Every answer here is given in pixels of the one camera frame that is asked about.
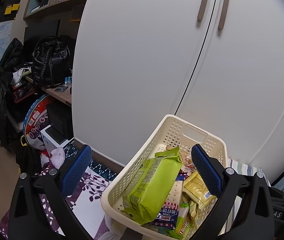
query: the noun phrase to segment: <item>desk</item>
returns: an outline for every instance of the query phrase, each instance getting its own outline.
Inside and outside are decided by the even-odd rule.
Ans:
[[[27,81],[33,83],[31,75],[24,77]],[[67,104],[68,106],[72,106],[72,95],[69,93],[70,87],[68,87],[64,92],[56,92],[55,88],[41,88],[45,93],[49,94],[50,96],[60,100],[61,102]]]

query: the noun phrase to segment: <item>computer monitor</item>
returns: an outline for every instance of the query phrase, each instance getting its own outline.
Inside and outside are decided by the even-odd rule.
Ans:
[[[57,36],[60,20],[43,21],[25,28],[23,55],[25,61],[32,61],[32,52],[36,43],[46,36]]]

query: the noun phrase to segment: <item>black speaker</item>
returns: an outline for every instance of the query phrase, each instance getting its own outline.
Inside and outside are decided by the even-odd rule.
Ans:
[[[68,140],[74,137],[72,123],[72,109],[61,101],[54,100],[46,106],[47,116],[58,132]]]

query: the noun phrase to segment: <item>white wardrobe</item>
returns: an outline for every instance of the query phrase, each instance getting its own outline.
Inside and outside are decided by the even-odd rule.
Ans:
[[[72,81],[75,138],[115,162],[176,114],[284,170],[284,0],[87,0]]]

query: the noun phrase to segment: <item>blue gripper pad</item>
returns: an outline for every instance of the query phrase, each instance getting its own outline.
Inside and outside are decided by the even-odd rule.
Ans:
[[[222,178],[210,163],[207,153],[200,144],[196,144],[192,147],[191,156],[193,164],[209,192],[214,196],[220,197],[222,194]]]
[[[92,160],[92,150],[90,146],[85,146],[71,167],[65,173],[61,181],[61,194],[64,199],[73,194],[83,173]]]

